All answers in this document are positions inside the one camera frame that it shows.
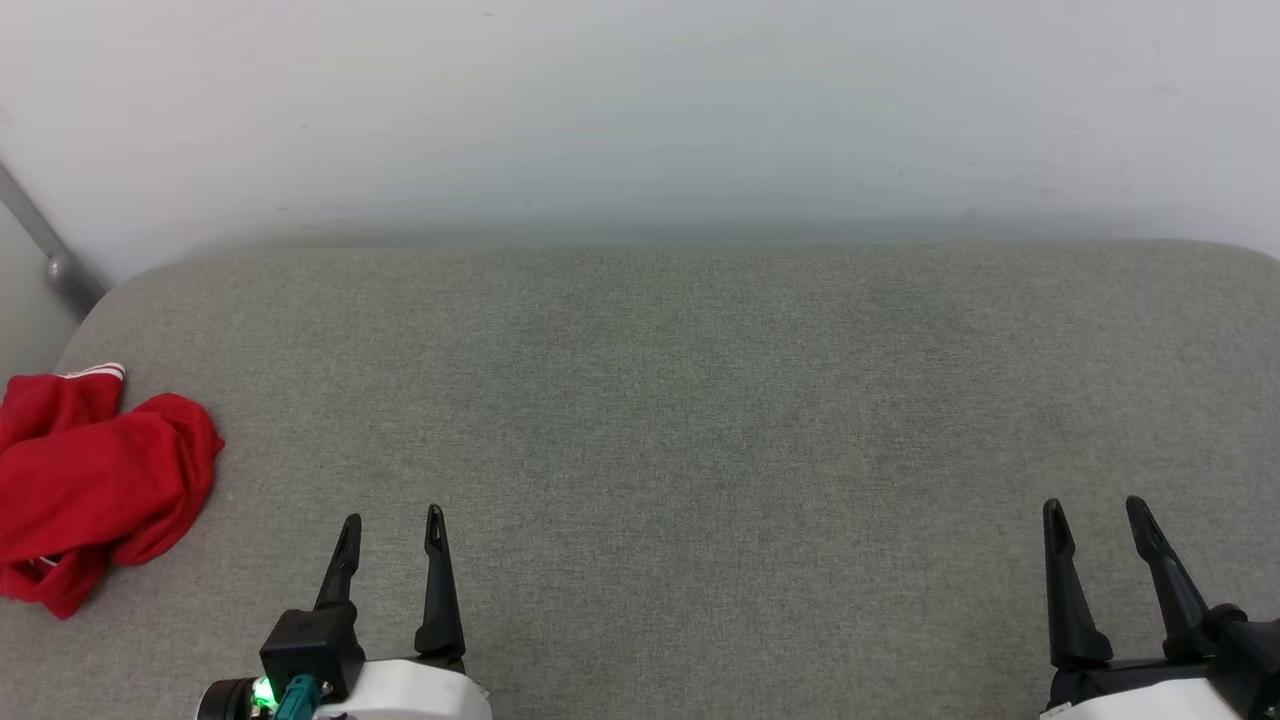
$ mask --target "fabric texture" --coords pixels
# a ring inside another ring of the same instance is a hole
[[[113,291],[63,357],[228,441],[168,553],[67,623],[0,603],[0,716],[187,717],[260,671],[348,512],[370,659],[431,502],[495,717],[1028,717],[1041,507],[1119,657],[1164,630],[1144,497],[1213,605],[1280,616],[1280,272],[1180,243],[311,251]]]
[[[223,446],[163,393],[116,415],[124,369],[18,375],[0,404],[0,596],[70,618],[109,562],[141,565],[200,512]]]

